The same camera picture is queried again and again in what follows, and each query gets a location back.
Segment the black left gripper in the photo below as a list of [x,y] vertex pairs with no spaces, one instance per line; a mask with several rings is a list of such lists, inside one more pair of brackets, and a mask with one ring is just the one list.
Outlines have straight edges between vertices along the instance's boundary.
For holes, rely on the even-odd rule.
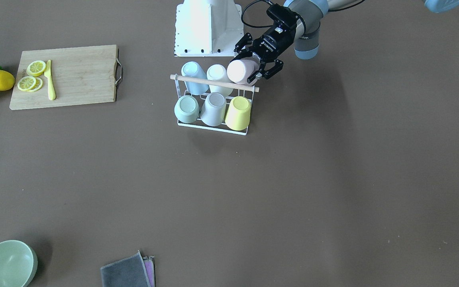
[[273,20],[273,25],[262,36],[253,39],[250,33],[246,33],[235,44],[234,60],[259,60],[247,77],[248,84],[270,79],[281,71],[284,62],[277,58],[293,44],[298,34],[302,34],[301,17],[290,8],[274,4],[267,9],[267,15]]

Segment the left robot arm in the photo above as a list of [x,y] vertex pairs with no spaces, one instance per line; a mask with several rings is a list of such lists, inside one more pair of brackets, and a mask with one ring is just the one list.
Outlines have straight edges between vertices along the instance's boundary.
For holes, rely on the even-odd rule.
[[309,86],[421,76],[459,79],[459,0],[434,13],[424,0],[254,0],[233,60],[255,62],[247,84]]

